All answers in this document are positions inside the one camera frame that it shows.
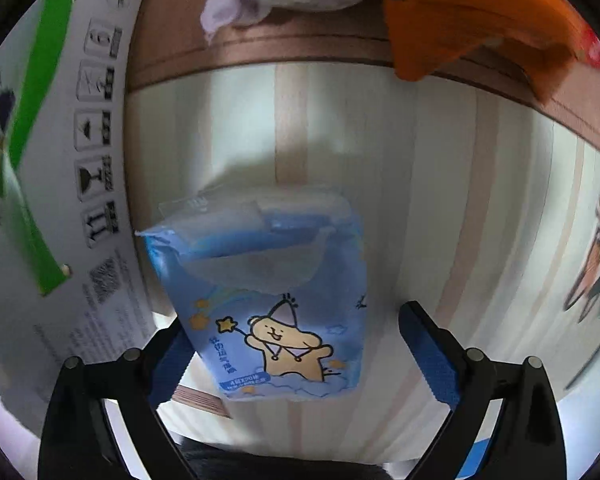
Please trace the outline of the red snack pack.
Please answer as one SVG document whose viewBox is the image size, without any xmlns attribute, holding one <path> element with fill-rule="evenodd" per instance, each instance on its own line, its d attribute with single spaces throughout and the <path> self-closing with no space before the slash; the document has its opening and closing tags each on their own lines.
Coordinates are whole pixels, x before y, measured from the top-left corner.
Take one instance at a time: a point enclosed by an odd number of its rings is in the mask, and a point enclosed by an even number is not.
<svg viewBox="0 0 600 480">
<path fill-rule="evenodd" d="M 586 25 L 577 50 L 578 60 L 596 70 L 600 70 L 600 38 L 592 27 Z"/>
</svg>

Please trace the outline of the orange snack bag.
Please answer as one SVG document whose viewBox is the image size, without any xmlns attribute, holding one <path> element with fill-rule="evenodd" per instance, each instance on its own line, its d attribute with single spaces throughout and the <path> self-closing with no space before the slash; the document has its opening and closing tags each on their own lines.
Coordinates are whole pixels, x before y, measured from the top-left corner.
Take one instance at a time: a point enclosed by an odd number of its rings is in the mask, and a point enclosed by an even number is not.
<svg viewBox="0 0 600 480">
<path fill-rule="evenodd" d="M 567 0 L 384 0 L 394 70 L 419 81 L 493 44 L 547 102 L 581 51 L 585 20 Z"/>
</svg>

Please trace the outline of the brown cardboard box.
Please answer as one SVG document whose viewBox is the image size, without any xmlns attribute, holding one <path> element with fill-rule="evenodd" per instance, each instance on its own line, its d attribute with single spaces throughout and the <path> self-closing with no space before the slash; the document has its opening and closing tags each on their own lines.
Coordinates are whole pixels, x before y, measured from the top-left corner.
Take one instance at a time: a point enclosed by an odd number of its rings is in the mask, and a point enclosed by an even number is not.
<svg viewBox="0 0 600 480">
<path fill-rule="evenodd" d="M 0 45 L 0 396 L 46 409 L 62 362 L 155 329 L 126 197 L 126 69 L 142 0 L 35 0 Z"/>
</svg>

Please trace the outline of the blue bear tissue pack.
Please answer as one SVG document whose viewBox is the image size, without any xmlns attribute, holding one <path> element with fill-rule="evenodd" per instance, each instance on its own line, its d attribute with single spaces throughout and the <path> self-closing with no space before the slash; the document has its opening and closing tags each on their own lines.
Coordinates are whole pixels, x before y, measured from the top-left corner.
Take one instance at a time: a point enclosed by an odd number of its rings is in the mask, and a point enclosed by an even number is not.
<svg viewBox="0 0 600 480">
<path fill-rule="evenodd" d="M 167 206 L 140 237 L 224 396 L 327 399 L 358 385 L 363 230 L 340 193 L 219 188 Z"/>
</svg>

